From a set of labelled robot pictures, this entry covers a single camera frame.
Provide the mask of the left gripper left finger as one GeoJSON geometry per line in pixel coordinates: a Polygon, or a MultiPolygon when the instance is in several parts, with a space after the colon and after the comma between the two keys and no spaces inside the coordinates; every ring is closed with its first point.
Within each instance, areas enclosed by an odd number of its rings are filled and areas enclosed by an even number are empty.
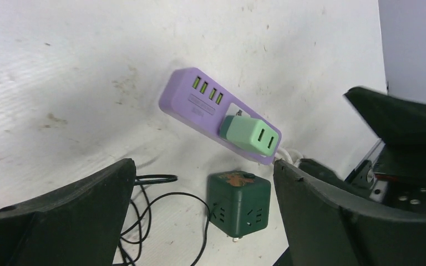
{"type": "Polygon", "coordinates": [[[0,265],[111,265],[136,176],[122,159],[0,209],[0,265]]]}

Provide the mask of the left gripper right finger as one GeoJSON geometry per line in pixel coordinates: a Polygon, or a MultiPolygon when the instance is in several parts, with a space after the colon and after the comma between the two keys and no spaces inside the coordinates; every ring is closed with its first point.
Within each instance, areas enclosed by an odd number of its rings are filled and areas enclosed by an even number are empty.
{"type": "Polygon", "coordinates": [[[426,265],[426,213],[357,196],[284,160],[273,180],[293,265],[426,265]]]}

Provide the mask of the purple USB power strip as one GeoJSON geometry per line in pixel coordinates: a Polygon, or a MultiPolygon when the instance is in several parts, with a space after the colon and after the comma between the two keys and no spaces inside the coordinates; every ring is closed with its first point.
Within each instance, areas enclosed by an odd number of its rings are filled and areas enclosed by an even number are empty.
{"type": "Polygon", "coordinates": [[[172,73],[160,97],[159,108],[238,155],[263,165],[272,163],[282,140],[281,131],[275,125],[198,68],[178,69],[172,73]],[[261,119],[278,131],[280,138],[275,154],[253,154],[222,139],[220,127],[229,115],[261,119]]]}

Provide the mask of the dark green cube socket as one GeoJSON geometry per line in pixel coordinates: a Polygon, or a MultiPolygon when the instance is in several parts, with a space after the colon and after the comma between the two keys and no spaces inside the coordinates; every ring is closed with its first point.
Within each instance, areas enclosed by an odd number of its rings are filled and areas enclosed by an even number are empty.
{"type": "Polygon", "coordinates": [[[271,182],[253,173],[234,170],[208,176],[210,222],[231,238],[265,229],[270,201],[271,182]]]}

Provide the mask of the light green charger plug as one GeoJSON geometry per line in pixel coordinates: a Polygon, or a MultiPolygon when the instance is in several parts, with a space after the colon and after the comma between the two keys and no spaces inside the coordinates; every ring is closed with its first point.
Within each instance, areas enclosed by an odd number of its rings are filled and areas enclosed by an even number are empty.
{"type": "Polygon", "coordinates": [[[261,119],[249,116],[225,117],[219,135],[240,149],[261,156],[275,154],[279,133],[261,119]]]}

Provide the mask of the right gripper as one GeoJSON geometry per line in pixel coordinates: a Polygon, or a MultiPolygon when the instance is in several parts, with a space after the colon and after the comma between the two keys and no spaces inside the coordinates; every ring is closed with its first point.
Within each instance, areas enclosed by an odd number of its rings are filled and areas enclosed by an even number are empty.
{"type": "Polygon", "coordinates": [[[328,167],[311,158],[298,166],[307,174],[338,188],[386,206],[426,214],[426,104],[403,100],[355,86],[345,98],[380,138],[382,148],[372,166],[342,181],[328,167]]]}

